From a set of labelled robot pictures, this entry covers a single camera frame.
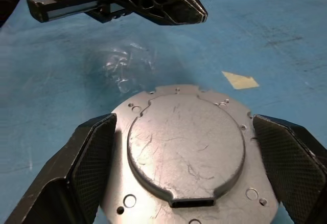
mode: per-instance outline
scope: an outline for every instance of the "tape piece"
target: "tape piece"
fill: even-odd
[[[259,87],[259,84],[255,81],[253,77],[241,76],[230,72],[222,72],[222,73],[235,89]]]

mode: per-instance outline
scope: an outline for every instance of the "mounting hole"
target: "mounting hole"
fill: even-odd
[[[126,195],[124,205],[126,208],[132,208],[136,204],[136,197],[132,194]]]
[[[246,197],[249,200],[256,200],[256,199],[259,198],[259,194],[258,194],[257,190],[254,189],[254,188],[247,189],[246,192],[245,192],[245,194],[246,194]]]
[[[139,113],[141,111],[141,107],[140,106],[134,106],[132,108],[132,111],[135,112],[135,113]]]
[[[268,202],[265,198],[260,198],[259,199],[259,203],[262,205],[262,206],[267,206]]]
[[[201,222],[198,219],[192,219],[189,221],[189,224],[201,224]]]
[[[117,214],[118,215],[121,215],[121,214],[123,214],[124,213],[124,207],[123,206],[119,206],[118,208],[117,208]]]

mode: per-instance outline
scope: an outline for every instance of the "metal plate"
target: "metal plate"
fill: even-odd
[[[179,85],[139,93],[113,112],[116,152],[102,203],[112,223],[272,221],[278,202],[242,104]],[[221,186],[227,187],[219,194]],[[170,206],[173,199],[206,197],[218,199],[210,207]]]

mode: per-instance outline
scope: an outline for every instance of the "blue surface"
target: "blue surface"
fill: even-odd
[[[20,1],[0,31],[1,222],[77,125],[159,85],[226,93],[253,113],[305,126],[327,146],[327,0],[201,1],[207,22],[180,27],[137,15],[41,24]],[[260,87],[235,90],[221,71]],[[290,223],[284,209],[275,223]]]

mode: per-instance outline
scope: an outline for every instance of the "blue mat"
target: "blue mat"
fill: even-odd
[[[0,31],[0,221],[76,126],[155,86],[196,84],[305,126],[327,146],[327,0],[201,0],[206,23],[157,26],[132,14],[46,24],[21,0]],[[252,76],[233,89],[222,71]],[[96,223],[105,223],[100,214]],[[280,208],[274,223],[292,223]]]

